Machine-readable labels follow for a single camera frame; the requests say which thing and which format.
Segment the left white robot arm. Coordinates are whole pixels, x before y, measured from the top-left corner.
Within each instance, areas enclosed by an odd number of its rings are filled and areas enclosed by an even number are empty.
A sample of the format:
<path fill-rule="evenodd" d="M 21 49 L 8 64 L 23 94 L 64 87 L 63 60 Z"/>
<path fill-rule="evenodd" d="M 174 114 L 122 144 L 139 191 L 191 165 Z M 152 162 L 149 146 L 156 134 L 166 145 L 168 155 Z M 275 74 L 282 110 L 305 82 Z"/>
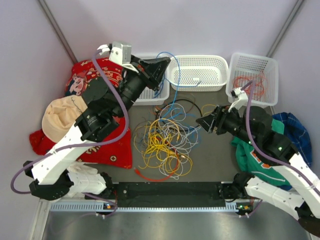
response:
<path fill-rule="evenodd" d="M 92 79 L 80 96 L 85 109 L 65 135 L 38 162 L 25 162 L 25 174 L 33 179 L 30 194 L 48 201 L 76 194 L 109 198 L 114 187 L 107 173 L 72 171 L 70 166 L 91 147 L 118 141 L 117 136 L 107 139 L 120 127 L 117 119 L 129 122 L 129 109 L 145 88 L 158 90 L 170 62 L 166 56 L 141 59 L 130 55 L 128 64 L 121 66 L 118 86 L 104 72 Z"/>

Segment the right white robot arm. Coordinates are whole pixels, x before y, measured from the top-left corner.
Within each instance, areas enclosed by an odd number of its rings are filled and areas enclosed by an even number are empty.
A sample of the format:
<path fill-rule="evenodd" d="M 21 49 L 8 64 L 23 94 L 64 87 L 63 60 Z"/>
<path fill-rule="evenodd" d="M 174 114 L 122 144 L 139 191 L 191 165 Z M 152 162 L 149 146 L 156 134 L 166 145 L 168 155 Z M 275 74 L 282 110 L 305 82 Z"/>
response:
<path fill-rule="evenodd" d="M 231 106 L 218 105 L 209 115 L 196 120 L 207 133 L 229 133 L 250 144 L 261 162 L 281 174 L 294 192 L 274 186 L 252 173 L 233 180 L 239 198 L 254 197 L 286 212 L 311 235 L 320 236 L 320 179 L 304 161 L 295 144 L 272 129 L 273 117 L 263 108 L 246 108 L 243 115 Z"/>

